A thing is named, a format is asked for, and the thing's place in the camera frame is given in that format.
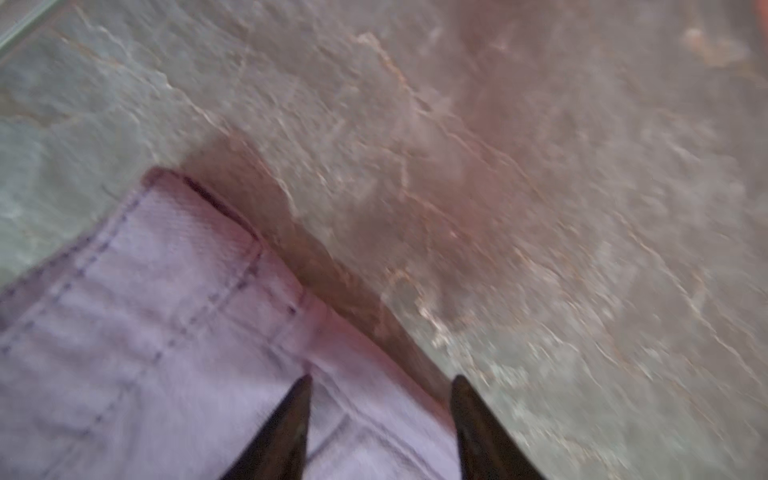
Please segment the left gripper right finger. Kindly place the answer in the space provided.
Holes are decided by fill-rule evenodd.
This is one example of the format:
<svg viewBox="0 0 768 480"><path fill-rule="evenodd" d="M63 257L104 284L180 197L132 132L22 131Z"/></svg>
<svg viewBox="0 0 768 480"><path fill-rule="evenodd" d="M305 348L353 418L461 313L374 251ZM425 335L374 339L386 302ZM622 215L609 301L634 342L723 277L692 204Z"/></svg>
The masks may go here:
<svg viewBox="0 0 768 480"><path fill-rule="evenodd" d="M463 480L545 479L464 375L451 382L450 411Z"/></svg>

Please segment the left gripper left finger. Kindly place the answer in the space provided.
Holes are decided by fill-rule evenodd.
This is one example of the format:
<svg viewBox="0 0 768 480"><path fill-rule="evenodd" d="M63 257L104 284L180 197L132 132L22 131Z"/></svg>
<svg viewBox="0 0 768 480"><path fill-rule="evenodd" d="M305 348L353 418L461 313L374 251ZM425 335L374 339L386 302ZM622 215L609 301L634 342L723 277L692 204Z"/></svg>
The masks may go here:
<svg viewBox="0 0 768 480"><path fill-rule="evenodd" d="M298 480L306 464L312 377L300 377L223 480Z"/></svg>

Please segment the purple trousers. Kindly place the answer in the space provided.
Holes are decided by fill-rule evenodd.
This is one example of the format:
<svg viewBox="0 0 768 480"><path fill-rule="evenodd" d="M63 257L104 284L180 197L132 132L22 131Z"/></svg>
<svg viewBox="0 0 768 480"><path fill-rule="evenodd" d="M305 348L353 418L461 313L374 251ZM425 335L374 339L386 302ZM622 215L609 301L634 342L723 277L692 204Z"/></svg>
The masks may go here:
<svg viewBox="0 0 768 480"><path fill-rule="evenodd" d="M218 479L313 380L308 479L456 479L445 411L193 179L153 169L1 292L5 479Z"/></svg>

